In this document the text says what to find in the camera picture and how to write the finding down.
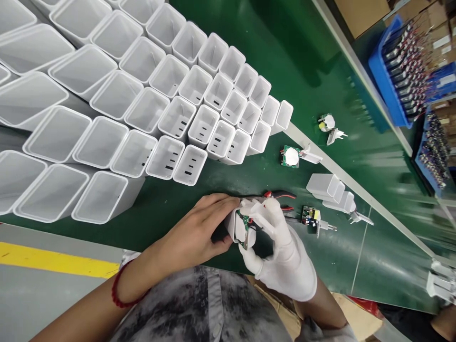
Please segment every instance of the yellow floor marking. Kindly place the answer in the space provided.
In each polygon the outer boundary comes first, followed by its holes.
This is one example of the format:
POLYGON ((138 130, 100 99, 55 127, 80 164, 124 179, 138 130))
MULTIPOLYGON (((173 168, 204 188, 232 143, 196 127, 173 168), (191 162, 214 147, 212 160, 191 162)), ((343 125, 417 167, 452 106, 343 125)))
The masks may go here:
POLYGON ((110 278, 119 264, 0 242, 0 265, 29 267, 96 278, 110 278))

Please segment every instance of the blue crate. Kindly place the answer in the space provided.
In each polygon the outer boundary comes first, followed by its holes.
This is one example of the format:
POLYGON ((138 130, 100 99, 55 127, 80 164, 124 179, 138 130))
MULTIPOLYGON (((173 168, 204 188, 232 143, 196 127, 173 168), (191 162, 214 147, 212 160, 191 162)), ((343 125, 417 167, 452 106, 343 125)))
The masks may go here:
POLYGON ((381 53, 383 46, 390 38, 392 32, 396 31, 401 26, 402 19, 398 14, 394 17, 391 25, 383 32, 380 42, 369 58, 369 67, 377 82, 383 100, 385 100, 385 103, 388 106, 393 124, 398 127, 411 128, 413 122, 409 122, 406 117, 381 53))

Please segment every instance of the shirt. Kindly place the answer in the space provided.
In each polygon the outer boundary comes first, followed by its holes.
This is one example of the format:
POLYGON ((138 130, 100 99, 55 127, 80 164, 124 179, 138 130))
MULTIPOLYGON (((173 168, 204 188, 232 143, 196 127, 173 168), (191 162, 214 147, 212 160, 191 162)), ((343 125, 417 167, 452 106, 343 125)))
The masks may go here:
MULTIPOLYGON (((154 286, 119 325, 111 342, 291 342, 268 300, 243 275, 206 266, 154 286)), ((296 342, 355 342, 350 326, 322 331, 303 324, 296 342)))

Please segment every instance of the green workbench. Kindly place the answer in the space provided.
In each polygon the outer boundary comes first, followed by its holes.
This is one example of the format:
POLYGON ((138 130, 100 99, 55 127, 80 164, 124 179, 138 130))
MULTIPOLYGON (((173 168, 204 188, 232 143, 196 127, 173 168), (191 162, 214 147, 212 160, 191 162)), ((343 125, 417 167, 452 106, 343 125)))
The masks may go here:
MULTIPOLYGON (((378 108, 310 0, 171 0, 171 4, 207 34, 216 32, 242 51, 247 62, 271 82, 271 95, 294 106, 292 123, 418 237, 424 237, 430 248, 446 256, 455 253, 456 234, 447 230, 448 222, 432 213, 434 200, 431 204, 420 202, 424 198, 429 202, 429 197, 408 157, 394 133, 379 132, 373 120, 381 116, 378 108), (333 113, 348 138, 326 147, 327 134, 316 124, 324 113, 333 113), (441 238, 447 239, 449 248, 436 243, 441 238)), ((1 220, 142 251, 165 235, 202 195, 220 191, 245 196, 288 190, 298 197, 282 202, 294 206, 296 216, 304 204, 315 206, 325 221, 338 228, 337 232, 323 231, 317 239, 305 226, 294 224, 331 291, 435 312, 437 302, 426 293, 430 257, 359 196, 355 200, 358 211, 370 216, 375 226, 362 222, 351 225, 348 215, 323 207, 305 186, 312 173, 328 171, 305 161, 299 169, 281 166, 279 151, 285 144, 298 146, 279 133, 270 137, 263 154, 246 157, 242 165, 208 160, 194 187, 148 177, 135 205, 102 226, 71 218, 53 224, 14 215, 1 220)), ((267 255, 270 241, 260 236, 256 250, 267 255)), ((208 265, 247 272, 237 246, 208 265)))

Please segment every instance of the red bracelet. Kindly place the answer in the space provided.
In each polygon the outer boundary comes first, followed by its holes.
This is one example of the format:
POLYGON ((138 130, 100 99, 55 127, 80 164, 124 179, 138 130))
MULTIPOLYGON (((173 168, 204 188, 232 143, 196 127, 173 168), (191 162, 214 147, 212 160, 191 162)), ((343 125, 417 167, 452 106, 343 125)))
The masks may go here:
POLYGON ((113 284, 113 288, 111 289, 111 297, 113 298, 113 302, 116 306, 124 309, 124 308, 127 308, 127 307, 132 307, 133 305, 136 305, 138 304, 141 300, 144 299, 144 297, 149 293, 150 289, 146 291, 146 293, 144 293, 139 299, 136 299, 134 302, 130 302, 130 303, 123 303, 119 297, 117 297, 117 284, 119 283, 119 279, 120 279, 120 276, 122 275, 122 272, 124 271, 124 269, 127 267, 127 265, 129 263, 131 263, 133 260, 130 260, 129 262, 127 262, 125 265, 122 266, 122 268, 120 269, 119 273, 117 273, 117 275, 115 276, 115 279, 114 279, 114 284, 113 284))

